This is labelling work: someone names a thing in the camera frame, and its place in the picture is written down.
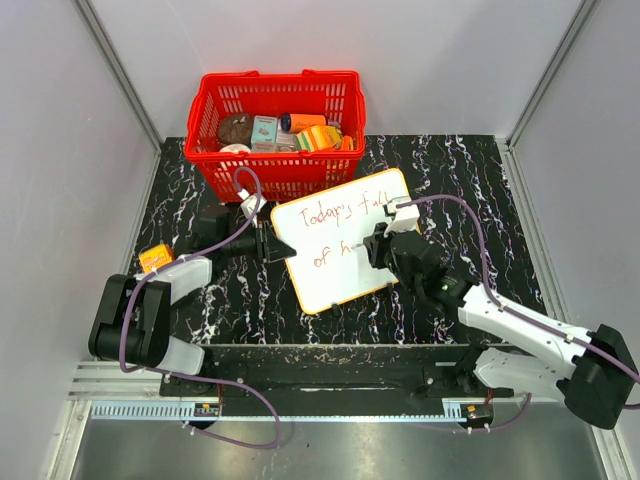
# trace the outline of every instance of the black table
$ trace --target black table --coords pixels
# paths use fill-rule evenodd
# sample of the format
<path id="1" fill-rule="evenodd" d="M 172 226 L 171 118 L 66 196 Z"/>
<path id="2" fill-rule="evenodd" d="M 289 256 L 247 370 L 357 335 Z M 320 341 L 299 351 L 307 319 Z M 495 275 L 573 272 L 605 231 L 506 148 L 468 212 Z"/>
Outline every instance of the black table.
<path id="1" fill-rule="evenodd" d="M 187 248 L 199 207 L 216 197 L 183 154 L 184 139 L 170 138 L 136 243 L 137 254 L 158 243 L 176 254 Z M 503 295 L 544 312 L 524 235 L 491 136 L 369 136 L 356 177 L 398 167 L 411 196 L 449 193 L 480 216 L 487 238 L 490 280 Z M 479 277 L 480 256 L 471 219 L 455 204 L 421 207 L 423 235 L 442 244 L 450 264 Z M 488 343 L 490 335 L 438 317 L 397 286 L 307 315 L 301 311 L 284 263 L 230 262 L 224 275 L 179 305 L 172 334 L 201 344 L 453 344 Z"/>

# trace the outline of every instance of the cable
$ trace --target cable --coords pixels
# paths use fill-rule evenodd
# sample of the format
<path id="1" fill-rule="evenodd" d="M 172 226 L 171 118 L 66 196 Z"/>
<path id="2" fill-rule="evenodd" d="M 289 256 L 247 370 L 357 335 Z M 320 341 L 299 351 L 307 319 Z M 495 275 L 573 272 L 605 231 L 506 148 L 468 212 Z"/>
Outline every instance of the cable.
<path id="1" fill-rule="evenodd" d="M 481 428 L 474 428 L 471 431 L 464 429 L 464 428 L 455 428 L 455 429 L 450 429 L 450 428 L 444 428 L 444 427 L 438 427 L 435 425 L 430 425 L 428 423 L 416 423 L 415 425 L 417 425 L 420 428 L 424 428 L 425 430 L 433 430 L 435 432 L 447 432 L 447 433 L 454 433 L 454 434 L 458 434 L 458 433 L 466 433 L 466 434 L 477 434 L 477 433 L 490 433 L 496 430 L 505 430 L 509 427 L 512 427 L 513 425 L 515 425 L 517 422 L 519 422 L 522 417 L 524 416 L 524 414 L 526 413 L 526 411 L 529 409 L 529 405 L 531 405 L 531 394 L 527 393 L 526 396 L 524 397 L 524 403 L 522 404 L 522 408 L 520 409 L 520 411 L 516 414 L 515 417 L 513 417 L 511 420 L 508 420 L 504 423 L 501 423 L 500 425 L 496 425 L 495 427 L 491 427 L 491 429 L 481 429 Z"/>
<path id="2" fill-rule="evenodd" d="M 258 176 L 256 175 L 256 173 L 251 170 L 250 168 L 247 167 L 239 167 L 233 174 L 233 185 L 236 188 L 237 191 L 242 190 L 242 188 L 240 187 L 240 185 L 238 184 L 238 174 L 241 172 L 247 172 L 249 173 L 252 177 L 253 177 L 253 181 L 256 184 L 256 194 L 258 196 L 258 205 L 260 204 L 260 200 L 262 198 L 262 185 L 260 184 L 260 180 L 258 179 Z M 125 347 L 126 347 L 126 340 L 127 340 L 127 334 L 129 333 L 129 325 L 131 323 L 131 315 L 133 313 L 133 309 L 135 306 L 135 302 L 136 302 L 136 298 L 138 297 L 138 294 L 140 293 L 140 290 L 142 289 L 142 287 L 144 286 L 145 283 L 147 283 L 149 280 L 151 280 L 153 277 L 155 277 L 156 275 L 158 275 L 159 273 L 177 265 L 180 263 L 186 263 L 189 260 L 192 260 L 195 257 L 199 257 L 202 255 L 206 255 L 208 253 L 211 253 L 223 246 L 225 246 L 226 244 L 232 242 L 233 240 L 235 240 L 236 238 L 238 238 L 238 236 L 240 234 L 242 234 L 242 232 L 244 232 L 249 225 L 251 225 L 251 222 L 253 221 L 253 219 L 256 217 L 256 215 L 258 214 L 258 209 L 256 208 L 255 210 L 253 210 L 251 212 L 251 215 L 249 215 L 249 218 L 247 218 L 246 222 L 244 222 L 242 224 L 242 226 L 236 230 L 232 235 L 230 235 L 228 238 L 224 239 L 223 241 L 221 241 L 220 243 L 217 243 L 215 245 L 213 245 L 212 247 L 208 247 L 205 248 L 204 250 L 201 250 L 199 252 L 193 253 L 191 255 L 187 255 L 185 257 L 182 258 L 177 258 L 176 260 L 174 260 L 171 263 L 168 263 L 166 265 L 163 265 L 162 267 L 158 268 L 157 270 L 149 273 L 148 275 L 145 275 L 141 280 L 138 281 L 137 285 L 134 287 L 133 291 L 131 292 L 131 297 L 129 297 L 129 303 L 127 304 L 127 309 L 125 310 L 125 314 L 124 314 L 124 321 L 122 323 L 122 333 L 120 335 L 120 349 L 118 351 L 118 360 L 120 362 L 120 368 L 123 372 L 125 373 L 131 373 L 134 372 L 136 370 L 141 369 L 142 367 L 140 366 L 134 366 L 134 367 L 128 367 L 126 362 L 125 362 Z M 160 370 L 158 368 L 148 368 L 147 370 L 151 371 L 151 372 L 156 372 L 156 373 L 161 373 L 163 375 L 172 375 L 174 377 L 178 377 L 178 378 L 183 378 L 185 380 L 192 380 L 192 381 L 196 381 L 196 382 L 205 382 L 205 383 L 214 383 L 217 385 L 229 385 L 232 387 L 237 387 L 237 388 L 241 388 L 243 390 L 246 390 L 247 392 L 253 394 L 254 396 L 256 396 L 262 403 L 264 403 L 264 405 L 269 409 L 269 411 L 271 412 L 271 414 L 273 415 L 273 418 L 276 422 L 276 437 L 272 442 L 269 443 L 264 443 L 264 444 L 254 444 L 254 443 L 247 443 L 247 442 L 243 442 L 240 440 L 235 440 L 233 438 L 229 438 L 229 437 L 225 437 L 222 435 L 218 435 L 216 433 L 211 433 L 211 432 L 206 432 L 204 430 L 199 430 L 196 429 L 195 427 L 192 427 L 191 433 L 199 433 L 201 435 L 205 435 L 207 437 L 211 437 L 211 438 L 215 438 L 217 440 L 222 440 L 223 442 L 228 442 L 231 443 L 233 445 L 238 445 L 239 447 L 245 447 L 245 448 L 256 448 L 256 449 L 270 449 L 270 448 L 275 448 L 278 446 L 278 444 L 280 443 L 280 437 L 281 437 L 281 428 L 280 428 L 280 417 L 278 416 L 278 413 L 276 412 L 275 408 L 273 407 L 273 405 L 271 405 L 271 403 L 257 390 L 255 390 L 254 388 L 251 388 L 248 385 L 244 385 L 243 383 L 238 383 L 238 382 L 234 382 L 232 380 L 223 380 L 223 379 L 219 379 L 219 378 L 207 378 L 207 377 L 198 377 L 196 375 L 187 375 L 184 373 L 178 373 L 178 372 L 168 372 L 166 370 Z"/>
<path id="3" fill-rule="evenodd" d="M 496 296 L 493 294 L 493 291 L 491 290 L 491 286 L 489 285 L 489 266 L 487 264 L 487 248 L 485 247 L 485 244 L 484 244 L 484 236 L 482 234 L 482 227 L 480 225 L 480 220 L 478 219 L 478 216 L 473 211 L 473 209 L 469 205 L 467 205 L 467 203 L 464 200 L 458 197 L 454 197 L 453 195 L 438 194 L 438 195 L 430 195 L 428 197 L 418 198 L 417 200 L 411 200 L 410 202 L 406 202 L 406 203 L 401 203 L 400 205 L 398 205 L 398 208 L 408 207 L 411 205 L 418 205 L 420 203 L 432 202 L 434 200 L 451 200 L 457 203 L 458 205 L 460 205 L 471 216 L 471 220 L 473 220 L 473 223 L 476 227 L 476 231 L 478 232 L 478 240 L 480 242 L 480 261 L 482 262 L 482 284 L 484 286 L 485 291 L 487 292 L 487 296 L 495 305 L 502 308 L 505 312 L 508 312 L 511 315 L 518 317 L 520 320 L 523 320 L 531 325 L 534 325 L 544 330 L 547 333 L 560 337 L 563 340 L 574 342 L 580 345 L 581 347 L 587 350 L 590 350 L 591 352 L 595 353 L 596 355 L 599 355 L 600 357 L 604 358 L 605 360 L 607 360 L 608 362 L 610 362 L 611 364 L 613 364 L 614 366 L 622 370 L 629 377 L 631 377 L 631 379 L 635 383 L 640 384 L 640 375 L 638 375 L 636 372 L 631 370 L 629 367 L 627 367 L 624 363 L 622 363 L 617 358 L 613 357 L 612 355 L 609 355 L 604 350 L 594 345 L 591 345 L 590 343 L 587 343 L 584 340 L 581 340 L 580 338 L 573 338 L 573 337 L 567 338 L 567 335 L 561 332 L 560 330 L 557 330 L 551 327 L 550 325 L 547 325 L 546 323 L 539 322 L 538 320 L 535 320 L 529 317 L 528 315 L 522 312 L 519 312 L 514 308 L 509 307 L 508 305 L 503 305 L 502 303 L 500 303 L 500 300 L 498 300 Z M 624 408 L 627 410 L 640 410 L 640 403 L 625 405 Z"/>

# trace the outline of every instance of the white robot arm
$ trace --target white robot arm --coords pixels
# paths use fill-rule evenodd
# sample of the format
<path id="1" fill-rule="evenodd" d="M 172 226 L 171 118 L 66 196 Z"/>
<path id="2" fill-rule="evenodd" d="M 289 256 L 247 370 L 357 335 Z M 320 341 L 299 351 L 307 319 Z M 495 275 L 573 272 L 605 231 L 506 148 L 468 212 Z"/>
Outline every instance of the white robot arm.
<path id="1" fill-rule="evenodd" d="M 371 266 L 388 268 L 403 287 L 439 313 L 457 314 L 462 324 L 491 333 L 531 355 L 496 348 L 475 349 L 481 353 L 472 358 L 472 373 L 485 386 L 563 401 L 584 421 L 613 428 L 631 393 L 633 380 L 574 339 L 597 346 L 637 373 L 620 333 L 606 325 L 591 332 L 559 322 L 488 292 L 476 279 L 443 266 L 442 247 L 429 243 L 415 229 L 417 206 L 401 208 L 408 200 L 394 199 L 385 205 L 390 223 L 377 224 L 373 234 L 363 240 Z M 547 332 L 517 314 L 564 336 Z"/>

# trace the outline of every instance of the metal floor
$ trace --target metal floor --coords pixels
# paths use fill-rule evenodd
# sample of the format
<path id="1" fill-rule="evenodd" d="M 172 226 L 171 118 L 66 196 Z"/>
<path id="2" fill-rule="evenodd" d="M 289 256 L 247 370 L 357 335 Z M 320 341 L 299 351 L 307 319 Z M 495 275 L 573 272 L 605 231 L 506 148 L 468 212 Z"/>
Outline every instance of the metal floor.
<path id="1" fill-rule="evenodd" d="M 498 405 L 498 420 L 516 412 Z M 269 441 L 272 424 L 221 423 L 217 433 Z M 91 420 L 74 480 L 605 479 L 590 427 L 534 404 L 512 429 L 467 436 L 416 424 L 284 424 L 277 450 L 248 450 L 177 423 Z"/>

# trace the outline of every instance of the red plastic basket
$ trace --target red plastic basket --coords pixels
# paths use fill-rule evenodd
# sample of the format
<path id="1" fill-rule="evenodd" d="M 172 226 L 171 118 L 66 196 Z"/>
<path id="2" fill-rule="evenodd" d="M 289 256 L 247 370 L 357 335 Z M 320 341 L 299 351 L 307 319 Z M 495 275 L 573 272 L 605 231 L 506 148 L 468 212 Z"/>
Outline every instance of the red plastic basket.
<path id="1" fill-rule="evenodd" d="M 232 113 L 280 117 L 283 113 L 324 114 L 340 123 L 354 140 L 354 150 L 295 153 L 220 153 L 218 126 Z M 193 101 L 184 147 L 223 202 L 239 202 L 233 174 L 253 169 L 268 200 L 288 201 L 353 179 L 364 155 L 366 123 L 360 77 L 351 71 L 304 70 L 297 75 L 261 75 L 257 71 L 205 75 Z M 255 192 L 251 176 L 238 176 Z"/>

